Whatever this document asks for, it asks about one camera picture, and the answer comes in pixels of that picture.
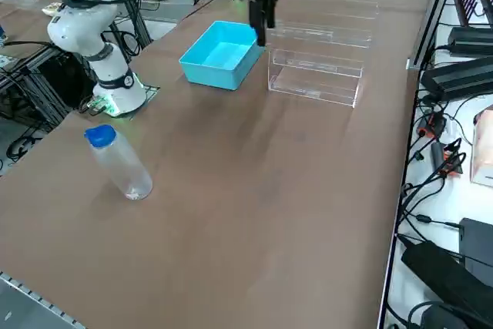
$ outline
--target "metal frame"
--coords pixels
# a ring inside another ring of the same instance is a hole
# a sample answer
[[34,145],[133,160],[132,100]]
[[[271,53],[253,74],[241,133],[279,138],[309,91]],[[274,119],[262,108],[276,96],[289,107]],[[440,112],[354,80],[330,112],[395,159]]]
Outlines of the metal frame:
[[430,0],[410,58],[410,69],[421,69],[424,57],[434,44],[434,34],[447,0]]
[[13,75],[3,76],[0,79],[0,90],[16,84],[42,114],[43,118],[52,125],[60,124],[71,109],[60,99],[42,76],[38,67],[61,53],[55,48],[43,47],[28,57],[24,63],[16,66]]

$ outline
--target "black cable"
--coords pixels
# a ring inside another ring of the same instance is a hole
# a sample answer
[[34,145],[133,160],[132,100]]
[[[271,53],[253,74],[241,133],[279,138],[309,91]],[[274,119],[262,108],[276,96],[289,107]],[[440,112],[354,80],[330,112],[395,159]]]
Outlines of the black cable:
[[413,159],[420,159],[422,157],[421,152],[428,148],[437,138],[433,137],[430,140],[426,142],[420,149],[418,149],[414,154],[411,156],[410,159],[407,160],[407,165],[412,162]]
[[[122,41],[122,47],[123,47],[124,51],[132,57],[137,57],[139,55],[139,53],[142,51],[142,46],[140,45],[140,42],[137,39],[137,37],[128,31],[118,30],[117,32],[122,36],[121,41]],[[113,34],[114,32],[113,31],[103,31],[102,33],[103,34],[106,34],[106,33],[112,33]],[[131,36],[135,40],[135,42],[136,42],[136,48],[135,49],[132,49],[130,47],[128,42],[125,40],[125,36]]]
[[189,18],[191,15],[195,15],[199,10],[202,8],[208,6],[210,3],[212,3],[214,0],[209,0],[207,3],[202,4],[199,8],[195,9],[193,12],[189,13],[186,17],[183,19]]
[[454,165],[454,168],[453,169],[457,168],[458,166],[460,166],[465,161],[465,153],[459,153],[459,154],[452,153],[444,162],[442,162],[440,164],[440,166],[438,166],[433,171],[433,173],[431,173],[431,175],[423,182],[423,185],[420,185],[410,196],[408,196],[405,199],[404,202],[402,202],[402,198],[401,198],[400,199],[400,203],[399,203],[399,209],[398,209],[397,216],[400,216],[401,214],[404,214],[404,210],[407,209],[407,206],[409,206],[409,204],[411,203],[411,201],[416,197],[416,195],[420,192],[420,190],[423,189],[423,187],[427,185],[427,182],[429,182],[430,180],[434,179],[437,175],[439,175],[441,173],[441,171],[445,168],[445,166],[447,166],[450,163],[453,163],[457,159],[460,159],[460,160],[459,160],[458,163],[456,163]]
[[462,127],[462,124],[459,122],[459,120],[454,118],[453,116],[450,116],[448,113],[445,113],[444,116],[447,116],[449,119],[451,119],[452,121],[455,121],[457,123],[457,125],[459,126],[459,129],[461,130],[461,133],[462,133],[462,139],[464,139],[464,141],[467,144],[472,146],[472,143],[468,140],[467,136],[465,135],[464,127]]
[[486,321],[482,317],[479,317],[478,315],[473,314],[470,311],[464,310],[464,309],[462,309],[460,307],[457,307],[457,306],[454,306],[452,304],[446,304],[444,302],[440,302],[438,300],[429,300],[427,302],[422,302],[422,303],[417,304],[416,306],[414,306],[411,309],[411,311],[409,311],[409,315],[407,316],[407,329],[413,328],[410,325],[410,323],[412,323],[412,318],[414,316],[414,313],[417,310],[419,310],[420,308],[426,307],[426,306],[438,306],[438,307],[441,307],[441,308],[445,309],[446,311],[450,311],[454,316],[457,316],[457,314],[464,315],[464,316],[467,316],[467,317],[469,317],[470,319],[472,319],[474,321],[477,321],[478,323],[483,324],[486,327],[489,327],[489,328],[493,329],[493,323],[492,322]]
[[443,26],[450,26],[450,27],[471,27],[471,28],[474,28],[474,26],[491,26],[491,24],[489,23],[470,23],[469,26],[452,25],[451,23],[445,23],[445,22],[439,22],[438,24]]
[[407,211],[404,211],[404,219],[407,221],[409,226],[411,227],[412,230],[424,241],[428,241],[427,237],[425,237],[418,229],[417,227],[411,222],[411,219],[409,218],[409,213]]
[[455,229],[463,229],[463,226],[458,224],[458,223],[451,223],[449,221],[436,221],[436,220],[433,220],[431,217],[429,217],[428,215],[423,215],[422,213],[419,213],[418,215],[414,215],[412,213],[407,213],[408,216],[412,216],[416,219],[417,222],[419,223],[437,223],[437,224],[440,224],[440,225],[445,225],[447,227],[453,227]]
[[3,46],[25,45],[25,44],[43,45],[43,46],[48,46],[50,48],[58,49],[58,50],[65,52],[65,50],[62,50],[61,48],[59,48],[58,46],[56,46],[52,42],[36,42],[36,41],[31,41],[31,40],[16,40],[16,41],[12,41],[12,42],[4,42]]
[[440,180],[440,179],[443,179],[443,176],[437,176],[434,179],[431,179],[429,181],[425,181],[423,183],[419,183],[418,185],[413,185],[411,183],[406,183],[406,184],[403,185],[403,190],[405,190],[405,192],[408,192],[409,190],[413,190],[413,189],[416,189],[416,188],[418,188],[420,186],[424,186],[424,185],[428,185],[428,184],[434,183],[435,181]]
[[413,149],[413,147],[418,144],[419,140],[423,137],[423,136],[418,136],[416,138],[416,140],[409,146],[409,149]]
[[419,201],[417,201],[412,207],[410,210],[406,210],[406,212],[408,213],[412,213],[414,211],[414,209],[420,204],[420,203],[423,203],[425,200],[427,200],[428,198],[431,198],[432,196],[436,196],[437,194],[439,194],[445,187],[445,179],[442,177],[442,182],[441,182],[441,185],[440,187],[435,190],[433,193],[429,193],[427,194],[426,196],[422,197],[421,199],[419,199]]
[[400,317],[397,314],[397,312],[394,311],[394,309],[390,306],[390,304],[388,302],[385,302],[385,307],[387,308],[388,312],[390,312],[392,314],[392,316],[397,319],[397,321],[399,321],[404,326],[407,326],[407,321],[405,319],[403,319],[402,317]]
[[457,114],[459,113],[459,110],[464,106],[465,103],[473,100],[474,98],[478,98],[479,96],[483,96],[484,93],[481,93],[481,94],[474,94],[473,96],[470,96],[469,98],[467,98],[464,102],[462,102],[459,107],[457,108],[457,110],[455,111],[454,115],[452,116],[453,119],[455,119],[457,117]]

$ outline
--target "clear plastic box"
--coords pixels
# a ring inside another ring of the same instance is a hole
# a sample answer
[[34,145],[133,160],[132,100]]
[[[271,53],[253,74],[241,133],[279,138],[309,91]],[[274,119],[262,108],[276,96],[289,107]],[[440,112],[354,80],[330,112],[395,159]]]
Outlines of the clear plastic box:
[[354,107],[363,62],[292,52],[269,51],[269,90]]
[[355,107],[373,42],[377,4],[338,0],[289,4],[277,7],[276,28],[268,30],[269,90]]

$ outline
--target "white shelf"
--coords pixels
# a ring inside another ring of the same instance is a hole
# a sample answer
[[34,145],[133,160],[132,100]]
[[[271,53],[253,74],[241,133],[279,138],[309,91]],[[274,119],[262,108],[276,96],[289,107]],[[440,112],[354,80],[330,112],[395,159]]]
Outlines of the white shelf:
[[[461,103],[462,100],[450,102],[445,112],[454,115]],[[459,110],[457,119],[464,127],[464,134],[469,141],[472,142],[473,140],[474,124],[472,120],[474,116],[490,105],[493,105],[493,95],[479,97],[466,102]],[[421,115],[420,109],[417,109],[414,120]],[[417,139],[417,137],[414,130],[412,141]],[[443,143],[450,143],[459,137],[461,137],[461,131],[458,124],[448,119],[441,141]],[[411,155],[427,141],[428,138],[421,139],[411,150]],[[423,161],[418,162],[414,160],[410,163],[407,168],[406,183],[417,185],[426,180],[431,174],[433,171],[433,164],[430,151],[429,147],[423,151]],[[491,205],[493,188],[471,183],[469,180],[471,147],[464,140],[462,140],[461,152],[465,152],[467,156],[462,165],[464,173],[456,178],[447,178],[444,189],[436,196],[432,196],[420,203],[413,211],[413,214],[423,213],[434,220],[451,221],[454,223],[459,223],[463,218],[467,217],[469,219],[493,224],[493,206]],[[433,193],[440,185],[440,181],[437,181],[436,183],[426,186],[422,192],[415,197],[410,206],[413,206],[423,196]],[[458,252],[459,236],[456,229],[444,227],[443,225],[418,223],[416,220],[413,224],[425,237],[435,242],[439,247]],[[416,233],[405,221],[399,227],[399,233],[417,237]],[[394,255],[394,266],[392,268],[388,302],[401,317],[407,318],[409,311],[414,306],[426,300],[436,300],[437,297],[402,263],[401,256],[404,251],[404,246],[398,241]],[[421,312],[422,311],[418,311],[418,313],[416,313],[414,322],[418,321]],[[389,324],[398,324],[398,322],[389,312],[387,312],[385,327]]]

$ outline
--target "brown table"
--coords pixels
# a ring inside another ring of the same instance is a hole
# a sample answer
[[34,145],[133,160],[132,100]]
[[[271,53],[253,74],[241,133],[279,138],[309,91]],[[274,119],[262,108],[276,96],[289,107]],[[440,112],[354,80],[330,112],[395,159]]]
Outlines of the brown table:
[[178,58],[216,0],[132,62],[158,96],[109,122],[150,196],[124,199],[70,114],[0,182],[0,266],[90,328],[375,327],[427,0],[381,5],[355,109],[267,91],[264,54],[236,92],[189,84]]

